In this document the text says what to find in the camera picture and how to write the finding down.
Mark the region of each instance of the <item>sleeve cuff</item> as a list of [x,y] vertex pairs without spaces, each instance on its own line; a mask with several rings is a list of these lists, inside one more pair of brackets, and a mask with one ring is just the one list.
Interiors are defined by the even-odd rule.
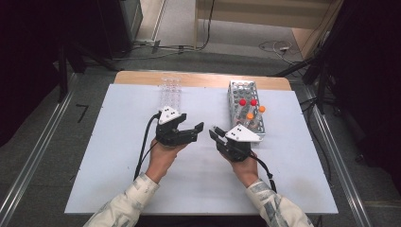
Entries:
[[263,206],[262,200],[265,199],[266,195],[263,195],[263,191],[272,191],[267,183],[262,181],[261,179],[256,180],[251,186],[247,188],[245,191],[248,198],[252,201],[253,205],[256,207],[257,210]]
[[126,195],[131,200],[138,201],[146,206],[159,187],[160,185],[141,172],[126,190]]

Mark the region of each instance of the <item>white board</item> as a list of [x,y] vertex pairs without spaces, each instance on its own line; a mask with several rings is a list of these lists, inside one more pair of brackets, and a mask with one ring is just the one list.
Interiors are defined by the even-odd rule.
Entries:
[[[143,214],[258,214],[208,132],[215,125],[230,129],[227,89],[182,90],[181,112],[187,119],[179,129],[193,129],[204,122],[204,130],[198,142],[179,153]],[[65,213],[92,214],[129,186],[146,125],[160,105],[160,93],[158,86],[110,85]],[[267,108],[263,116],[267,133],[253,151],[274,175],[278,193],[308,214],[338,213],[295,93],[258,90],[258,95]],[[156,120],[149,130],[147,150],[155,128]],[[147,167],[148,158],[142,171]],[[269,183],[265,170],[259,166],[258,171]]]

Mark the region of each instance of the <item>cable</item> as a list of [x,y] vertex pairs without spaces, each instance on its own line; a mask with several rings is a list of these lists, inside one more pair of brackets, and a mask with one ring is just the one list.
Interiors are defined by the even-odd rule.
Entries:
[[[321,27],[321,25],[323,24],[324,18],[325,18],[325,16],[327,15],[327,12],[328,12],[328,10],[330,9],[330,7],[331,7],[331,5],[333,4],[333,2],[334,2],[334,0],[332,0],[332,1],[330,2],[330,5],[328,5],[328,8],[327,8],[326,12],[324,13],[324,16],[323,16],[323,18],[322,18],[322,20],[321,20],[321,23],[312,31],[312,33],[310,33],[309,37],[307,37],[307,40],[306,40],[304,46],[301,48],[300,52],[302,52],[302,51],[304,50],[305,46],[306,46],[307,43],[309,42],[309,40],[310,40],[310,38],[312,37],[313,33],[315,33],[315,32],[318,30],[318,28]],[[336,14],[336,11],[337,11],[337,9],[339,8],[339,5],[340,5],[340,4],[337,5],[336,10],[334,10],[334,12],[333,12],[333,14],[331,15],[329,21],[331,20],[331,18],[333,18],[333,15]]]
[[266,164],[262,160],[260,160],[256,156],[254,156],[253,153],[251,153],[249,155],[249,157],[251,157],[254,160],[256,160],[266,170],[266,173],[268,174],[268,178],[269,178],[269,181],[270,181],[271,190],[273,190],[275,193],[277,193],[277,189],[276,189],[276,186],[275,186],[273,175],[269,172],[268,166],[266,166]]
[[313,106],[314,106],[314,105],[315,105],[314,103],[313,103],[313,104],[309,104],[309,106],[307,106],[306,109],[303,109],[302,112],[309,111],[311,108],[313,109]]
[[316,99],[317,99],[316,97],[312,97],[312,98],[310,98],[310,99],[308,99],[308,100],[305,100],[305,101],[300,102],[300,105],[303,105],[303,104],[305,104],[305,103],[307,103],[307,102],[310,102],[310,101],[313,101],[313,100],[316,100]]
[[[264,44],[268,44],[268,43],[273,43],[273,45],[272,45],[272,50],[266,50],[266,49],[264,48]],[[277,49],[276,49],[276,45],[277,45],[277,44],[285,44],[285,45],[286,45],[285,47],[287,47],[288,49],[286,49],[285,52],[283,52],[282,54],[280,54],[280,53],[277,51]],[[292,47],[292,42],[289,42],[289,41],[266,41],[266,42],[263,42],[263,43],[259,44],[258,46],[259,46],[259,49],[261,49],[261,50],[263,50],[263,51],[275,53],[281,60],[287,62],[287,63],[289,64],[289,66],[295,65],[295,64],[298,63],[298,62],[303,62],[303,61],[289,61],[289,60],[287,60],[287,59],[285,59],[285,58],[283,57],[287,52],[289,52],[289,53],[292,54],[292,55],[295,54],[295,53],[291,53],[290,50],[289,50],[289,49]],[[303,74],[302,74],[299,70],[297,70],[297,72],[301,75],[301,77],[303,76]]]
[[146,145],[147,139],[148,139],[148,132],[149,132],[150,124],[155,118],[159,118],[160,115],[161,115],[161,113],[157,113],[157,114],[153,115],[152,118],[148,122],[147,129],[145,130],[144,142],[142,143],[141,153],[139,154],[138,164],[136,166],[135,175],[133,177],[134,180],[139,176],[139,171],[141,171],[141,166],[142,166],[142,162],[143,162],[142,161],[142,159],[143,159],[142,156],[144,155],[144,150],[145,150],[145,145]]
[[[212,23],[212,15],[213,15],[213,10],[215,7],[215,1],[213,0],[212,2],[212,7],[210,9],[210,14],[209,14],[209,23],[207,26],[207,39],[206,42],[203,44],[203,46],[201,48],[196,48],[196,49],[191,49],[191,48],[177,48],[176,46],[190,46],[193,47],[192,45],[160,45],[157,48],[166,48],[166,49],[174,49],[174,50],[183,50],[183,51],[179,51],[179,52],[174,52],[174,53],[169,53],[169,54],[164,54],[164,55],[160,55],[160,56],[153,56],[153,57],[143,57],[143,58],[124,58],[124,59],[114,59],[114,60],[148,60],[148,59],[160,59],[166,56],[170,56],[170,55],[176,55],[176,54],[182,54],[185,52],[196,52],[196,51],[201,51],[203,50],[207,44],[209,43],[210,40],[210,25]],[[142,44],[142,46],[146,46],[146,47],[153,47],[151,45],[147,45],[147,44]]]
[[154,145],[152,145],[150,147],[150,149],[148,149],[147,153],[145,154],[145,156],[142,158],[141,160],[141,166],[144,163],[145,159],[147,158],[148,154],[150,153],[150,151],[154,148],[154,146],[156,146],[159,143],[159,141],[156,141],[156,143],[154,143]]

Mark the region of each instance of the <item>hand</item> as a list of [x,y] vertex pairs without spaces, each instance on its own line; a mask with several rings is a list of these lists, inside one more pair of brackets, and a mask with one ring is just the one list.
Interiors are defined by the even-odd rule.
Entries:
[[159,183],[159,181],[162,180],[162,178],[167,174],[167,171],[173,164],[178,152],[180,152],[180,150],[185,148],[187,145],[169,148],[160,143],[156,143],[156,139],[151,141],[150,146],[152,147],[154,145],[154,147],[150,151],[149,166],[145,174],[154,182]]
[[244,184],[245,187],[251,186],[254,182],[259,179],[257,174],[257,162],[253,158],[248,157],[242,162],[233,163],[224,157],[233,167],[233,172],[236,174],[237,178]]

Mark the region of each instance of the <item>white jacket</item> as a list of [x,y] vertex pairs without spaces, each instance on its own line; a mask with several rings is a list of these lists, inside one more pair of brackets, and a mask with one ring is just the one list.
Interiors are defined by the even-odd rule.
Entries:
[[[141,173],[124,193],[106,202],[84,227],[134,226],[159,185]],[[246,194],[270,227],[313,226],[305,213],[287,198],[276,194],[262,180],[257,180]]]

